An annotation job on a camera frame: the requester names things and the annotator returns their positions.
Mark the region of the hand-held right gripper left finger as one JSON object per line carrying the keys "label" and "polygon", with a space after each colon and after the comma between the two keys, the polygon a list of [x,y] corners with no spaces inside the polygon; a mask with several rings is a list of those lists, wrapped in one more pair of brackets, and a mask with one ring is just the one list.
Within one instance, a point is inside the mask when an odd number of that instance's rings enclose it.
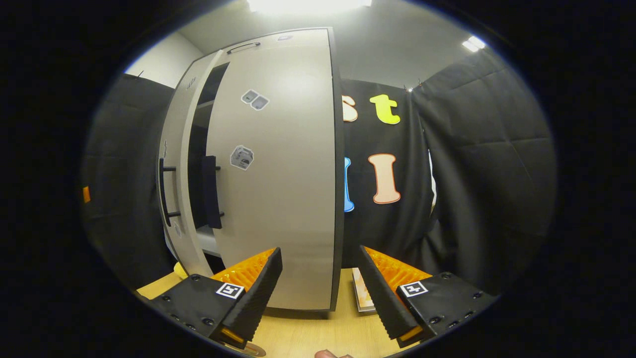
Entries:
{"label": "hand-held right gripper left finger", "polygon": [[150,307],[207,339],[243,349],[252,341],[282,272],[280,247],[212,277],[191,274],[150,299]]}

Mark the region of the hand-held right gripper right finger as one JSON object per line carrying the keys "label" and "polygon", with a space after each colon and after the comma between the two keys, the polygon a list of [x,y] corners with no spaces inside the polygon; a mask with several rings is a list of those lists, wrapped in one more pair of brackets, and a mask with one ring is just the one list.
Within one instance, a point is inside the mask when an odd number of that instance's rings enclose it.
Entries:
{"label": "hand-held right gripper right finger", "polygon": [[432,275],[363,245],[358,268],[384,329],[401,348],[445,335],[498,300],[454,273]]}

